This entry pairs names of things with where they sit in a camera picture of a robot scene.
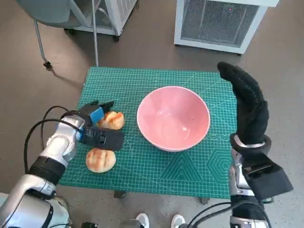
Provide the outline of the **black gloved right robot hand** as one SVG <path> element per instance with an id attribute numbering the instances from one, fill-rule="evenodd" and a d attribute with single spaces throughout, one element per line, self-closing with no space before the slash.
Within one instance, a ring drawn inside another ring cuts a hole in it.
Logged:
<path id="1" fill-rule="evenodd" d="M 232 84 L 237 99 L 237 136 L 245 145 L 264 142 L 268 125 L 268 103 L 258 82 L 238 66 L 226 62 L 217 65 L 220 77 Z"/>

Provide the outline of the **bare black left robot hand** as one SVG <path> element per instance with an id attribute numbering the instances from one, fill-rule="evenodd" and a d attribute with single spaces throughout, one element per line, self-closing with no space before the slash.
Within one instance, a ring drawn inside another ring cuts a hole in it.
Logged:
<path id="1" fill-rule="evenodd" d="M 110 111 L 113 105 L 114 101 L 99 103 L 98 100 L 95 100 L 77 110 L 76 115 L 84 119 L 86 125 L 93 126 Z"/>

